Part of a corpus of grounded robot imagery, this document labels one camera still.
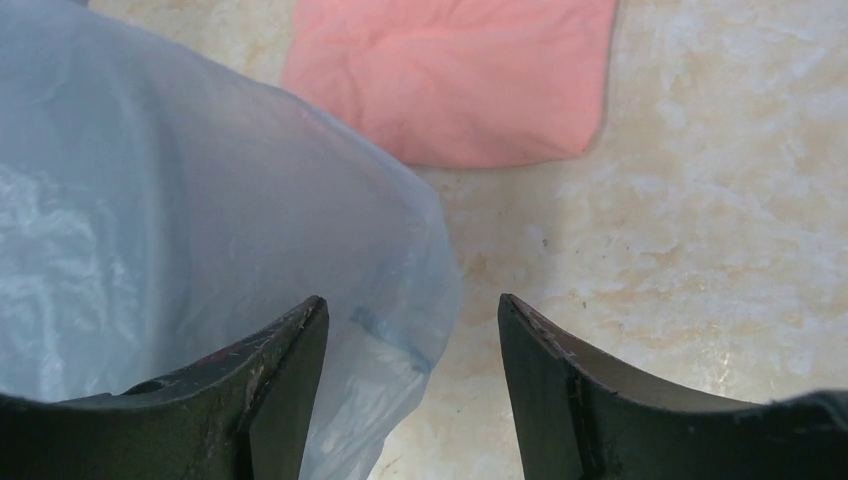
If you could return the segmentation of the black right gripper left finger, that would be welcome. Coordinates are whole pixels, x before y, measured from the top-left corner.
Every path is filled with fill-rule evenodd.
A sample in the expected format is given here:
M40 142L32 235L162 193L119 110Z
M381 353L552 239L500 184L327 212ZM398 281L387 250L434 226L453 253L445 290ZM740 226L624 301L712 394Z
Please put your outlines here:
M5 479L295 479L329 330L313 296L266 328L119 394L1 399Z

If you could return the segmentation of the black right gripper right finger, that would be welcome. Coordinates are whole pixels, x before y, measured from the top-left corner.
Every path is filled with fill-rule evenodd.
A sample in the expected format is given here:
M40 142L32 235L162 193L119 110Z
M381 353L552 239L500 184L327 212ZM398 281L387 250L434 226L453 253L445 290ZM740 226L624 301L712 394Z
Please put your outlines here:
M528 479L843 479L847 394L757 404L638 369L512 294L499 338Z

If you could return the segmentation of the light blue plastic trash bag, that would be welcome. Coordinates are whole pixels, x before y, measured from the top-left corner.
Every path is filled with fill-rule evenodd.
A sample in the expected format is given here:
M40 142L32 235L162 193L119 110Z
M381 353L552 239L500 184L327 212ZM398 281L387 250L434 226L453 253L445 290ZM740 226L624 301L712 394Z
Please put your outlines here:
M1 399L119 395L318 296L295 479L365 479L460 293L435 191L346 125L83 1L2 3Z

